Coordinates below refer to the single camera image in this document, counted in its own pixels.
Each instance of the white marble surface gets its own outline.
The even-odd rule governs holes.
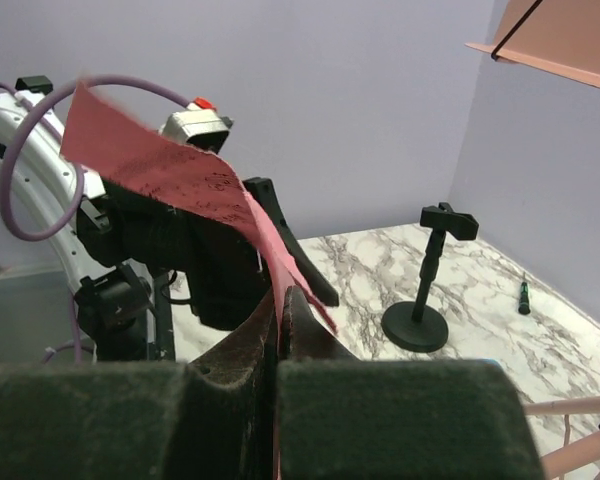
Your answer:
[[[517,313],[522,270],[487,243],[461,243],[447,236],[428,304],[449,323],[448,344],[414,354],[384,336],[380,319],[394,302],[413,300],[429,230],[415,225],[355,232],[301,241],[307,255],[340,293],[331,314],[339,339],[366,360],[491,358],[519,389],[522,401],[600,395],[600,326],[527,274],[532,313]],[[186,298],[176,283],[175,298]],[[176,351],[192,360],[225,334],[202,327],[187,307],[174,307]],[[571,418],[572,441],[593,432],[600,416]],[[530,417],[541,454],[562,445],[562,417]],[[599,465],[566,476],[592,479]]]

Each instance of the green screwdriver handle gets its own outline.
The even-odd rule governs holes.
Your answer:
[[[526,278],[522,280],[522,285],[520,285],[518,313],[521,315],[529,315],[531,313],[531,307],[529,305],[529,285],[527,285]]]

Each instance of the red button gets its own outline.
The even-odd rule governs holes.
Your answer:
[[[202,98],[202,97],[197,97],[193,103],[195,103],[196,105],[198,105],[200,108],[202,108],[203,110],[216,110],[216,107],[213,103],[211,103],[209,100],[207,100],[206,98]]]

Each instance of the pink paper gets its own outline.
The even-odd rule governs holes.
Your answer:
[[[144,128],[83,83],[76,88],[60,152],[128,190],[232,226],[267,261],[278,322],[287,289],[298,285],[336,331],[269,216],[217,155],[179,145]]]

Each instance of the phone holder stand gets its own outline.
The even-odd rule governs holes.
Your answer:
[[[447,232],[456,240],[475,240],[479,225],[473,216],[456,213],[448,203],[439,203],[437,207],[422,209],[420,226],[431,228],[432,232],[420,267],[420,286],[416,300],[391,305],[382,316],[382,330],[400,348],[430,353],[441,349],[449,339],[447,321],[440,312],[427,305]]]

